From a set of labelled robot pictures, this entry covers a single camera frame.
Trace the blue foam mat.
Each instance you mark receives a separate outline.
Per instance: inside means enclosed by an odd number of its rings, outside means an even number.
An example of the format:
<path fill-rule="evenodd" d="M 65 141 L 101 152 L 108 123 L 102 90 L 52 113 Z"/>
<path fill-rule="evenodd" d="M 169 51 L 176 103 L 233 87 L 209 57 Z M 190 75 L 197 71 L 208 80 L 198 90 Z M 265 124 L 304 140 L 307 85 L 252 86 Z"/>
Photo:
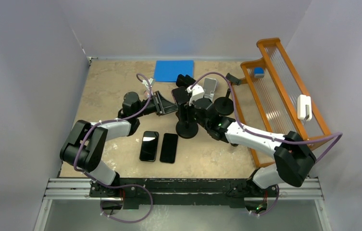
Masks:
<path fill-rule="evenodd" d="M 179 74 L 193 76 L 193 60 L 158 60 L 154 70 L 157 82 L 176 82 Z"/>

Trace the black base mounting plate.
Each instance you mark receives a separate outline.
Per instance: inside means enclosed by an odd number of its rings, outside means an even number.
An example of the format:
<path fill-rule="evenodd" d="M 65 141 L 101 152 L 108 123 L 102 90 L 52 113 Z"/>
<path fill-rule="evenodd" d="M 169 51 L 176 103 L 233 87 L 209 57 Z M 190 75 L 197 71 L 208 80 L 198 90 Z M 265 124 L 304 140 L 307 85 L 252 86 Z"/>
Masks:
<path fill-rule="evenodd" d="M 120 178 L 120 188 L 90 182 L 90 197 L 122 198 L 125 209 L 140 205 L 222 205 L 256 209 L 277 195 L 276 186 L 260 189 L 248 179 Z"/>

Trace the aluminium frame rail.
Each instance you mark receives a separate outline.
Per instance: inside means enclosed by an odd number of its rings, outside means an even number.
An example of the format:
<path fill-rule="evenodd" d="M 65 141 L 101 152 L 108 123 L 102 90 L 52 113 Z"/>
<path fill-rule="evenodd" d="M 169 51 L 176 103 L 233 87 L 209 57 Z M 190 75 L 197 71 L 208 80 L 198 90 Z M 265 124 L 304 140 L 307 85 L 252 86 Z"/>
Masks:
<path fill-rule="evenodd" d="M 53 202 L 57 200 L 91 200 L 92 198 L 89 196 L 90 182 L 91 180 L 87 178 L 49 179 L 34 230 L 43 231 L 45 229 Z M 330 231 L 332 229 L 325 211 L 323 192 L 318 179 L 306 179 L 300 188 L 286 183 L 279 184 L 279 188 L 279 201 L 314 201 L 322 230 Z"/>

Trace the black round base phone stand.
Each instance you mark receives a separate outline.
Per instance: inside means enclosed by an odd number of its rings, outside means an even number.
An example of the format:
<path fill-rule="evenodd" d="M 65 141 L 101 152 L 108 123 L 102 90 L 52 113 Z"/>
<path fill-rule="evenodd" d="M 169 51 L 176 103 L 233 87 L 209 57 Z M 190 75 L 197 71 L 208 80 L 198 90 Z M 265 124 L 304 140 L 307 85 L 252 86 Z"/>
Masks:
<path fill-rule="evenodd" d="M 178 121 L 175 126 L 175 130 L 178 136 L 180 136 L 181 138 L 191 139 L 197 135 L 199 128 L 197 123 L 186 124 L 185 126 L 182 126 Z"/>

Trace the black phone purple edge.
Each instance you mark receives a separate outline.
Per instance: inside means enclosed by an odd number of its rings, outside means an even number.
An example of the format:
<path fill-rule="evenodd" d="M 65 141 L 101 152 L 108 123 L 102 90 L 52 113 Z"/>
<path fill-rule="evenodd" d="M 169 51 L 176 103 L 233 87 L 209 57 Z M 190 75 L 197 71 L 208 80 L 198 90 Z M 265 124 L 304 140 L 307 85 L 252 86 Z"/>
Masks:
<path fill-rule="evenodd" d="M 190 96 L 186 87 L 178 87 L 171 91 L 173 99 L 177 105 L 182 105 L 189 102 Z"/>

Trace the pink patterned bottle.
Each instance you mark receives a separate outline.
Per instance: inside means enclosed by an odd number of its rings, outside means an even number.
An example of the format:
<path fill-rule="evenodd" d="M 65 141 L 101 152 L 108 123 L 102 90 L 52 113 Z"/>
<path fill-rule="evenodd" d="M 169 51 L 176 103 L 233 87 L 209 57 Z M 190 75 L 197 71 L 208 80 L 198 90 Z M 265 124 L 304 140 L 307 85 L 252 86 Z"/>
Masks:
<path fill-rule="evenodd" d="M 144 91 L 144 96 L 146 97 L 146 98 L 149 98 L 150 97 L 150 93 L 148 92 L 148 91 Z"/>

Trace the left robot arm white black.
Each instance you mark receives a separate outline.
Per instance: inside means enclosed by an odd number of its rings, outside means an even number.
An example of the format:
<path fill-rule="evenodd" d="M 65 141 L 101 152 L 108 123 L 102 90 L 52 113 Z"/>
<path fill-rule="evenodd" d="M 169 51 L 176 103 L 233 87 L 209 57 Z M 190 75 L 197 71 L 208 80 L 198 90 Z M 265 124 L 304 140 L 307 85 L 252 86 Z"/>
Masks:
<path fill-rule="evenodd" d="M 136 92 L 128 92 L 116 119 L 95 123 L 76 121 L 60 150 L 60 159 L 88 174 L 107 196 L 114 197 L 120 192 L 120 176 L 101 159 L 105 142 L 133 135 L 141 116 L 152 113 L 163 116 L 177 110 L 176 103 L 165 99 L 158 91 L 143 101 Z"/>

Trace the white clip on rack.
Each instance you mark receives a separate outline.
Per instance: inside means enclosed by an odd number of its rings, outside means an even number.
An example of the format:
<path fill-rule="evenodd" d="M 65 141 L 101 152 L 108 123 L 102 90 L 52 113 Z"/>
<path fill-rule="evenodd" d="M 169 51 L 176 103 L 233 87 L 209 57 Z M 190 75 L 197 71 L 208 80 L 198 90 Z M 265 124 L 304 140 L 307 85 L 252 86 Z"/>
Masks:
<path fill-rule="evenodd" d="M 297 98 L 297 118 L 300 121 L 312 119 L 312 99 L 310 96 L 301 94 Z"/>

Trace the blue sponge block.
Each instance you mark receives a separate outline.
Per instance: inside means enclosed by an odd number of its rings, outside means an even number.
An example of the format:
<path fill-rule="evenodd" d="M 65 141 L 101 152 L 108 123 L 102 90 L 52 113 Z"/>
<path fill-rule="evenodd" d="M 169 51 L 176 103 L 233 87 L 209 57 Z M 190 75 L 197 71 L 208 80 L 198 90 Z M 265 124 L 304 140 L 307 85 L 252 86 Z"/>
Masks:
<path fill-rule="evenodd" d="M 253 69 L 253 75 L 254 75 L 254 78 L 263 78 L 265 76 L 265 72 L 264 72 L 264 69 L 261 68 L 261 67 L 255 67 Z"/>

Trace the black phone white stripe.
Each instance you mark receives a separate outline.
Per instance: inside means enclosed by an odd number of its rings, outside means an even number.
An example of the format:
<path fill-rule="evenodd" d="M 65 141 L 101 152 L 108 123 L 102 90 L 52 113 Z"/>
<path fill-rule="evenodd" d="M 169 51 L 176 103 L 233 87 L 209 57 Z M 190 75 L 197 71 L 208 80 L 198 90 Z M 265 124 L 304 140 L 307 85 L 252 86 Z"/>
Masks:
<path fill-rule="evenodd" d="M 142 137 L 139 160 L 143 162 L 154 162 L 158 150 L 159 133 L 156 131 L 145 131 Z"/>

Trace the white silver phone stand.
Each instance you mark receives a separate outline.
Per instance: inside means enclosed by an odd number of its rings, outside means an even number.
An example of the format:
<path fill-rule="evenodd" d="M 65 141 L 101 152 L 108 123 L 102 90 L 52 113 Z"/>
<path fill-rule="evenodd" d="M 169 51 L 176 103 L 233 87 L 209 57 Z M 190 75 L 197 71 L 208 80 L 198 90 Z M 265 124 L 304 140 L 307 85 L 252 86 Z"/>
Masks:
<path fill-rule="evenodd" d="M 204 98 L 208 98 L 213 101 L 217 85 L 217 79 L 206 77 L 203 82 Z"/>

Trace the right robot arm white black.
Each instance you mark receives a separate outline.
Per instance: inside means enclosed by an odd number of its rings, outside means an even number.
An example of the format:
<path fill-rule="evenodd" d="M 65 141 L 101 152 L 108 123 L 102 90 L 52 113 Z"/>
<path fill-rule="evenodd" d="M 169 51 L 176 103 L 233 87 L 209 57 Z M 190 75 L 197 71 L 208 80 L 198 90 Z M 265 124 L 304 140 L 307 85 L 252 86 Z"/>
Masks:
<path fill-rule="evenodd" d="M 178 103 L 177 116 L 186 123 L 186 131 L 201 126 L 210 137 L 231 145 L 261 151 L 274 159 L 274 164 L 260 167 L 248 179 L 247 190 L 258 196 L 266 188 L 279 183 L 300 187 L 316 163 L 316 157 L 296 132 L 270 133 L 241 124 L 236 119 L 221 116 L 206 98 Z"/>

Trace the orange wooden rack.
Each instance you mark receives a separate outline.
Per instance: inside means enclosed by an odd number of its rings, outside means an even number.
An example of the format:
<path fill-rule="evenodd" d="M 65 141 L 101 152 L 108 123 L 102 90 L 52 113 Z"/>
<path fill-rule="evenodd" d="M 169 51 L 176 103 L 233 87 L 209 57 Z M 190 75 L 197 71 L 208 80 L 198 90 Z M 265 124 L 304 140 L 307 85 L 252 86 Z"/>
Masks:
<path fill-rule="evenodd" d="M 245 83 L 232 85 L 237 98 L 237 113 L 242 123 L 253 128 L 273 133 L 299 133 L 316 157 L 329 146 L 332 131 L 326 124 L 317 105 L 312 102 L 312 119 L 297 118 L 297 98 L 310 96 L 293 62 L 279 38 L 265 38 L 257 42 L 260 59 L 242 62 L 242 80 Z M 264 69 L 263 78 L 254 78 L 253 69 Z"/>

